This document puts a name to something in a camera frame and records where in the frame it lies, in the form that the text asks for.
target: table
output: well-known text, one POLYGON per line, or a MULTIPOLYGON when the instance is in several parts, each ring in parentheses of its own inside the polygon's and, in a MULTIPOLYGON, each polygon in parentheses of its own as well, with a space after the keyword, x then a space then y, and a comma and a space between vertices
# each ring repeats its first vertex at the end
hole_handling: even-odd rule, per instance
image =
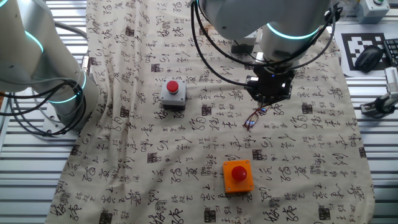
MULTIPOLYGON (((86 1, 47 1, 47 4, 55 20, 85 30, 86 1)), ((352 23, 352 20, 347 18, 342 23, 352 23)), ((384 20, 398 22, 398 9, 390 11, 384 20)), ((80 61, 86 52, 86 41, 64 30, 58 30, 58 33, 80 61)), ((374 120, 362 116, 359 110, 359 104, 385 94, 386 80, 347 78, 347 83, 375 186, 376 208, 372 223, 397 223, 398 174, 395 173, 398 164, 395 160, 398 158, 398 140, 395 134, 398 132, 398 115, 374 120)), ((23 103, 26 108, 34 104, 29 100, 23 103)), ((43 125, 44 117, 39 111, 26 117, 38 127, 43 125)), ((45 221, 61 170, 74 141, 66 139, 49 144, 27 134, 13 119, 5 119, 0 135, 0 223, 45 221), (21 144, 21 138, 29 143, 21 144)))

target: red button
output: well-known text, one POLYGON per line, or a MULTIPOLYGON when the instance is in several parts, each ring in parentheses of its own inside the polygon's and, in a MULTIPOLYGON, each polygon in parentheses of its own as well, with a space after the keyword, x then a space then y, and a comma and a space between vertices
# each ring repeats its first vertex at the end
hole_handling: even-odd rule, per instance
POLYGON ((168 90, 171 94, 178 92, 178 82, 176 82, 176 81, 169 81, 169 82, 167 83, 167 90, 168 90))
POLYGON ((243 166, 236 166, 232 169, 232 178, 238 182, 244 181, 248 176, 248 172, 243 166))

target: tablecloth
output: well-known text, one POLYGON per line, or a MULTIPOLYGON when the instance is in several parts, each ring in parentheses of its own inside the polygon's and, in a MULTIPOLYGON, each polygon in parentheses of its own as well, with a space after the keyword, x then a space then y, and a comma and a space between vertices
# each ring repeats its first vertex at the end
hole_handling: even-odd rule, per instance
MULTIPOLYGON (((263 111, 248 131, 242 124, 257 104, 204 66, 187 6, 87 2, 98 106, 71 150, 47 223, 368 223, 373 185, 336 44, 297 70, 291 99, 263 111), (186 110, 163 109, 165 78, 186 81, 186 110), (225 194, 222 165, 237 160, 250 161, 254 190, 225 194)), ((202 21, 228 51, 231 41, 202 21)), ((224 77, 254 75, 196 31, 224 77)))

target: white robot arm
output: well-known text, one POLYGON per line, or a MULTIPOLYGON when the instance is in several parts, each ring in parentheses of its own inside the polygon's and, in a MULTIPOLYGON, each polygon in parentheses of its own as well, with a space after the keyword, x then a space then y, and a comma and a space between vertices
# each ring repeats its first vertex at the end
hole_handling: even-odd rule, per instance
POLYGON ((309 43, 330 0, 199 0, 206 18, 230 40, 241 39, 262 27, 264 59, 281 61, 309 43))
MULTIPOLYGON (((85 114, 75 126, 77 130, 83 128, 98 101, 98 89, 60 40, 46 3, 0 0, 0 21, 0 90, 18 92, 32 87, 42 93, 62 79, 74 80, 86 97, 85 114)), ((69 114, 59 117, 69 124, 75 113, 81 113, 78 99, 72 87, 64 86, 49 102, 58 114, 69 114)))
POLYGON ((294 69, 316 60, 328 48, 303 65, 298 60, 319 38, 329 24, 340 18, 341 7, 331 5, 331 0, 198 0, 193 1, 191 18, 196 14, 207 40, 225 57, 254 67, 257 77, 247 77, 245 83, 225 80, 206 62, 198 47, 195 24, 192 23, 192 34, 201 59, 220 79, 235 85, 244 86, 252 98, 260 105, 271 105, 290 98, 294 78, 294 69), (199 18, 199 10, 215 29, 227 39, 242 39, 262 26, 260 46, 263 53, 257 56, 256 63, 236 60, 223 52, 206 33, 199 18))

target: computer mouse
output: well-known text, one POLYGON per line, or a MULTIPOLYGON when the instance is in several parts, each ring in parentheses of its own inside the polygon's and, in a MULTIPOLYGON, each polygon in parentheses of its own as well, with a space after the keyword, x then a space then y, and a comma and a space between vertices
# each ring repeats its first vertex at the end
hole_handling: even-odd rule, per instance
POLYGON ((380 62, 384 51, 378 46, 367 46, 356 59, 355 67, 364 73, 370 72, 380 62))

